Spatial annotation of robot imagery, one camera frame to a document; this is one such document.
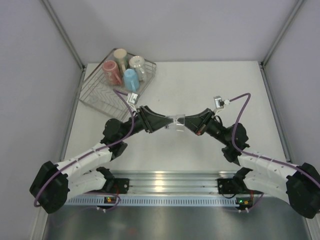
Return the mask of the beige ceramic mug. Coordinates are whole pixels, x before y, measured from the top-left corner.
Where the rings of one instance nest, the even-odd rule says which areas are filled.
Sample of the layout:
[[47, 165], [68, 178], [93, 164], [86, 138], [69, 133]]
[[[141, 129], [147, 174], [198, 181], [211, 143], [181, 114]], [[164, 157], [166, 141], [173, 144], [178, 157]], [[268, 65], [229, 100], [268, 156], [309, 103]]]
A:
[[113, 57], [118, 65], [121, 75], [123, 76], [129, 65], [127, 51], [123, 48], [118, 48], [113, 52]]

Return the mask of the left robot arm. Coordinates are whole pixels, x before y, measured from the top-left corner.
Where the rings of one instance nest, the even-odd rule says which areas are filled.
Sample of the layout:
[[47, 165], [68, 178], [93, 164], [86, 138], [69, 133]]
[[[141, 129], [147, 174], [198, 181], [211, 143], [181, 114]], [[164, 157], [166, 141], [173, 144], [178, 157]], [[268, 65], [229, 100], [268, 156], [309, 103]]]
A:
[[43, 163], [29, 189], [34, 197], [34, 207], [52, 214], [67, 200], [86, 192], [109, 193], [114, 188], [114, 181], [102, 165], [124, 152], [125, 139], [141, 131], [153, 133], [174, 122], [173, 118], [155, 113], [148, 106], [141, 106], [130, 114], [126, 122], [109, 119], [102, 140], [84, 153], [57, 163]]

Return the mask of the white mug orange inside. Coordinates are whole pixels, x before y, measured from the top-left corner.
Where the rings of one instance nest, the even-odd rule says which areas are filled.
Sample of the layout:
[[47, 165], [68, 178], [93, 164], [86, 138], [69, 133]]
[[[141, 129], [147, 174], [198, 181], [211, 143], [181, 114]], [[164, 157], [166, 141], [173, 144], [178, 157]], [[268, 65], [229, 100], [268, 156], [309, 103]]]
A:
[[142, 56], [133, 56], [129, 60], [129, 66], [131, 69], [135, 70], [138, 75], [139, 81], [147, 81], [147, 72], [145, 66], [145, 59]]

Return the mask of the clear glass cup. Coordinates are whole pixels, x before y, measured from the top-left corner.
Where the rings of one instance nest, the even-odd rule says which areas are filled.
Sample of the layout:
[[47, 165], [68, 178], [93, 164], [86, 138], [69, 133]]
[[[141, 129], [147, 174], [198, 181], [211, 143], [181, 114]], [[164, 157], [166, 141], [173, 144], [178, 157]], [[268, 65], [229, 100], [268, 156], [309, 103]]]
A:
[[184, 132], [185, 131], [185, 114], [168, 115], [169, 119], [172, 120], [165, 128], [171, 131]]

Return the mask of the light blue mug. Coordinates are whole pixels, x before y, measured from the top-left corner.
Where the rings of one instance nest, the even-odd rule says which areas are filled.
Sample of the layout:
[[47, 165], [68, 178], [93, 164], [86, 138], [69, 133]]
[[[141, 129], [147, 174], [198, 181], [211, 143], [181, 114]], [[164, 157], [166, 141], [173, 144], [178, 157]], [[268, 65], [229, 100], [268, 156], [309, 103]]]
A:
[[123, 75], [124, 85], [128, 91], [137, 92], [140, 87], [138, 74], [135, 70], [128, 68]]

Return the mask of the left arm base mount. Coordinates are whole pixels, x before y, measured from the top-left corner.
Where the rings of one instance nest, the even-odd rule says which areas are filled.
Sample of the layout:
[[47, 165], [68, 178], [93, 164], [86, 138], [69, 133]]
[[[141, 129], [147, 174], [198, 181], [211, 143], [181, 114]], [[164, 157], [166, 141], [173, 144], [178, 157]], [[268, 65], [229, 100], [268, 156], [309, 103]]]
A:
[[119, 178], [115, 177], [109, 168], [98, 167], [96, 169], [99, 173], [101, 173], [104, 178], [106, 178], [106, 182], [101, 189], [91, 190], [90, 193], [107, 193], [107, 194], [127, 194], [130, 186], [129, 178]]

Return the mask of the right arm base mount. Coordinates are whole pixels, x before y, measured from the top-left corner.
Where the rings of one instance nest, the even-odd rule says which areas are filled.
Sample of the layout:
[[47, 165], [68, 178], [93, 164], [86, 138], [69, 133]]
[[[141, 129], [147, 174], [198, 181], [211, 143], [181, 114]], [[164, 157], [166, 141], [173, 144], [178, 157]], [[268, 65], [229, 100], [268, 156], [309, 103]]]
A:
[[218, 193], [220, 195], [249, 194], [251, 190], [247, 188], [246, 184], [244, 183], [244, 179], [251, 171], [252, 169], [242, 167], [233, 175], [233, 177], [218, 178]]

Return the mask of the pink cartoon mug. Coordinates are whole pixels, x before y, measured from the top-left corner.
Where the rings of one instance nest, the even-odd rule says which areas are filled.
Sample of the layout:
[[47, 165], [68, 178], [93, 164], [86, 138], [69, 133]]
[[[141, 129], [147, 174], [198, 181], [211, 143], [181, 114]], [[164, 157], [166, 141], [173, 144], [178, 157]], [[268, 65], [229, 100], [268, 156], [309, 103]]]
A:
[[123, 84], [117, 63], [113, 60], [107, 60], [102, 64], [102, 70], [107, 82], [113, 86], [121, 86]]

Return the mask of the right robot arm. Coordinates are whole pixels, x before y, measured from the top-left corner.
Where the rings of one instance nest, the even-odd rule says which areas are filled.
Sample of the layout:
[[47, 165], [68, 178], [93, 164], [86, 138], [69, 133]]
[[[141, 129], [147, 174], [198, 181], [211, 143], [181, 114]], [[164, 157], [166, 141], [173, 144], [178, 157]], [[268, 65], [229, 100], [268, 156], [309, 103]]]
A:
[[273, 196], [307, 219], [319, 213], [320, 174], [313, 165], [296, 165], [246, 152], [249, 138], [245, 127], [241, 123], [225, 127], [209, 108], [186, 116], [184, 125], [197, 136], [208, 134], [224, 145], [221, 151], [225, 159], [241, 167], [233, 176], [236, 191], [253, 190]]

